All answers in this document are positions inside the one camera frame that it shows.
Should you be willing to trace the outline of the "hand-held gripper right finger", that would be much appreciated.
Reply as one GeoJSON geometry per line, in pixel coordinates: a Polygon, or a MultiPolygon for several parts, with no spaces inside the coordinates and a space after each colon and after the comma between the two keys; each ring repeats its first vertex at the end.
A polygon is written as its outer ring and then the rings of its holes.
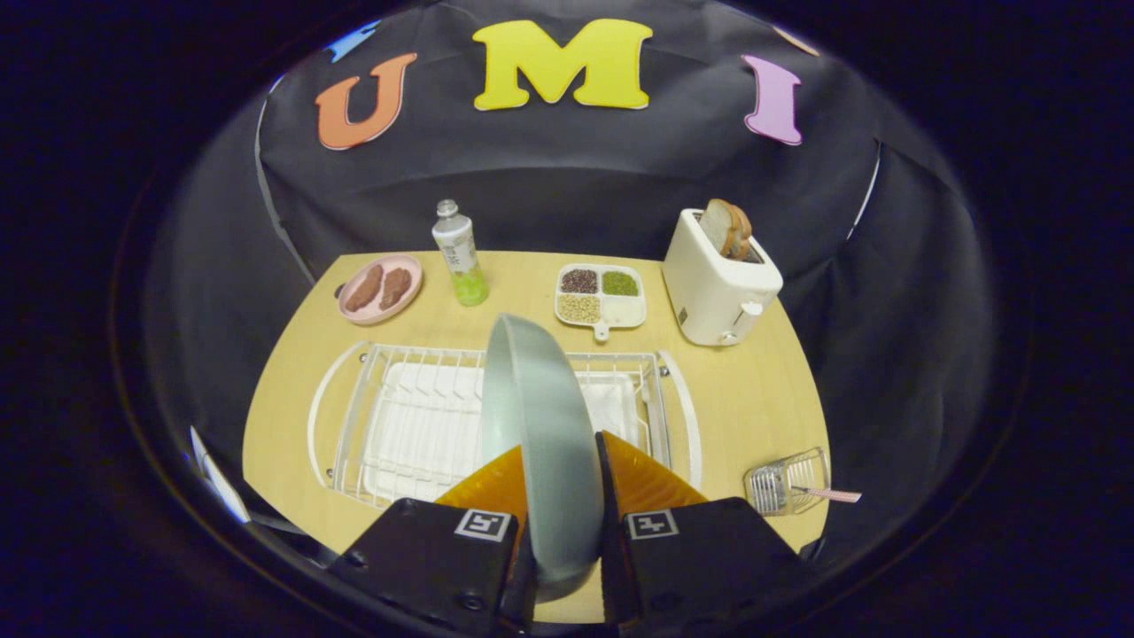
{"type": "Polygon", "coordinates": [[[604,637],[721,637],[804,597],[814,569],[744,497],[701,496],[611,433],[595,443],[604,637]]]}

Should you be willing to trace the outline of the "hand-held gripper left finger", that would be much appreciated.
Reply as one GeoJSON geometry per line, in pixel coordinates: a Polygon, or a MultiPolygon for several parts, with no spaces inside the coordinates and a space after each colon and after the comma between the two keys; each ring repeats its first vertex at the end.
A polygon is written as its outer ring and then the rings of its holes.
{"type": "Polygon", "coordinates": [[[536,573],[513,446],[428,502],[400,497],[329,565],[384,609],[465,637],[528,637],[536,573]]]}

